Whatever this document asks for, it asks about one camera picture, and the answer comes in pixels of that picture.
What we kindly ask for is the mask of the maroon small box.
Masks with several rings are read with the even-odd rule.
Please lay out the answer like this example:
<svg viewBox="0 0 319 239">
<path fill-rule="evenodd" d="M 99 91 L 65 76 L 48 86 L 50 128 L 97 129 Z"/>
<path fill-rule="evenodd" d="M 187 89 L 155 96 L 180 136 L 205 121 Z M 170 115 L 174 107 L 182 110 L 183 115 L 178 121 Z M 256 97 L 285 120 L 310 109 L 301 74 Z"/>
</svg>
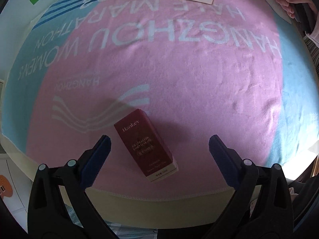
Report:
<svg viewBox="0 0 319 239">
<path fill-rule="evenodd" d="M 175 158 L 143 110 L 134 110 L 114 127 L 150 182 L 165 179 L 178 171 Z"/>
</svg>

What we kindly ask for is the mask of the pink and blue towel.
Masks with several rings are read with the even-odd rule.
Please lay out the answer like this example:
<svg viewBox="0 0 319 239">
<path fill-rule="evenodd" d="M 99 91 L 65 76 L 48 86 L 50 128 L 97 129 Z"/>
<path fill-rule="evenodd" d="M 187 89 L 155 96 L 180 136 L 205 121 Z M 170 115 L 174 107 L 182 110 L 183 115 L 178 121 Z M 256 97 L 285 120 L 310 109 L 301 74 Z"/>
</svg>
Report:
<svg viewBox="0 0 319 239">
<path fill-rule="evenodd" d="M 3 146 L 30 178 L 101 135 L 96 190 L 148 201 L 219 193 L 216 134 L 297 178 L 316 157 L 317 77 L 294 23 L 270 0 L 11 0 L 1 13 Z M 114 124 L 143 110 L 178 171 L 150 182 Z"/>
</svg>

